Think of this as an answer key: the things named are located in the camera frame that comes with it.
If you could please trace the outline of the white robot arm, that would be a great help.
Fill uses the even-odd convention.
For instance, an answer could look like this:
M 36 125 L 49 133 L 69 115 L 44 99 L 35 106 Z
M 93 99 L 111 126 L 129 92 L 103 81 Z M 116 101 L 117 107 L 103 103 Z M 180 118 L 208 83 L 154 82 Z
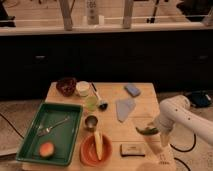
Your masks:
M 213 122 L 195 115 L 190 111 L 190 101 L 183 95 L 162 100 L 159 103 L 160 114 L 153 123 L 160 132 L 163 147 L 169 143 L 169 134 L 175 123 L 180 123 L 205 142 L 213 146 Z

